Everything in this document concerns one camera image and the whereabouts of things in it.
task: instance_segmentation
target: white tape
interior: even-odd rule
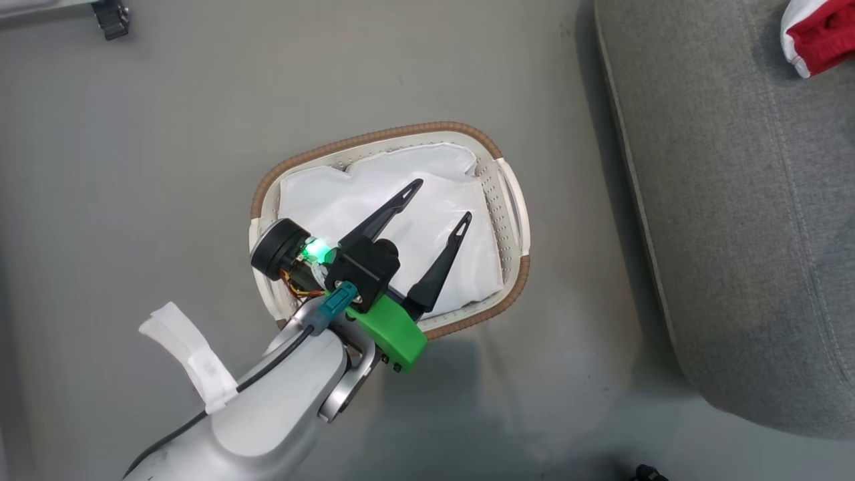
[[[238,395],[234,377],[216,357],[196,325],[170,302],[154,311],[139,332],[157,341],[184,366],[187,376],[213,414]]]

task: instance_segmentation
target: sofa cushion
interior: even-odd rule
[[[855,62],[809,80],[783,0],[599,0],[663,313],[712,405],[855,437]]]

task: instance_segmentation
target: white bag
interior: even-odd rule
[[[346,172],[328,166],[286,176],[280,218],[290,217],[329,246],[415,179],[424,184],[380,235],[398,247],[401,268],[391,285],[401,294],[422,278],[466,211],[472,223],[445,286],[425,318],[455,311],[502,289],[502,267],[475,154],[453,144],[417,145],[355,162]]]

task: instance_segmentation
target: laundry basket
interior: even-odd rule
[[[442,142],[466,147],[478,157],[475,175],[481,180],[496,235],[504,286],[480,302],[424,319],[418,325],[428,339],[435,339],[496,316],[514,303],[528,279],[531,238],[528,212],[520,185],[502,153],[484,133],[462,123],[433,122],[390,128],[318,147],[280,163],[265,175],[252,200],[250,249],[259,235],[279,219],[280,182],[286,176],[322,165],[344,170],[357,160],[379,152]],[[298,300],[283,281],[273,282],[257,270],[253,274],[264,305],[281,327],[297,310]]]

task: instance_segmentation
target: green led light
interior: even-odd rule
[[[323,239],[315,239],[303,248],[303,257],[307,258],[310,262],[323,262],[330,250]]]

